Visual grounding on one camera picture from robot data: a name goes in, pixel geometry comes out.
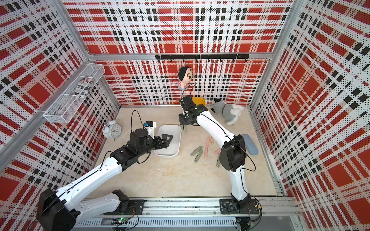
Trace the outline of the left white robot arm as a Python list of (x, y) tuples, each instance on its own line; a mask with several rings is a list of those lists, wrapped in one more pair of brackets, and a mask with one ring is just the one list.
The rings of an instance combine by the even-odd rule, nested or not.
[(129, 197), (121, 190), (89, 201), (84, 199), (100, 185), (138, 163), (142, 155), (167, 148), (172, 138), (168, 134), (152, 137), (146, 129), (136, 129), (127, 144), (113, 151), (101, 165), (56, 191), (42, 192), (37, 221), (46, 231), (70, 231), (77, 223), (97, 215), (129, 211)]

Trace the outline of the white storage box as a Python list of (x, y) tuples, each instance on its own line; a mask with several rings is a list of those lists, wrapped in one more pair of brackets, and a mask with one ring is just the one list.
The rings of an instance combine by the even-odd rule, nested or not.
[(162, 125), (158, 136), (166, 138), (169, 146), (164, 149), (154, 150), (154, 154), (161, 158), (175, 158), (178, 156), (181, 144), (182, 129), (178, 125)]

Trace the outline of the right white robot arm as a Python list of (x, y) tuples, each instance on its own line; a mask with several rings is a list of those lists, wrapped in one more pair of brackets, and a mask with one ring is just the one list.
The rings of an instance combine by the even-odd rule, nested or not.
[(179, 114), (181, 125), (198, 124), (203, 127), (218, 143), (221, 148), (219, 160), (225, 170), (228, 171), (231, 181), (231, 202), (237, 212), (245, 212), (248, 207), (255, 205), (259, 212), (262, 206), (246, 188), (245, 159), (247, 157), (244, 138), (242, 135), (234, 135), (225, 129), (210, 113), (204, 105), (196, 105), (191, 96), (185, 96), (180, 100), (183, 113)]

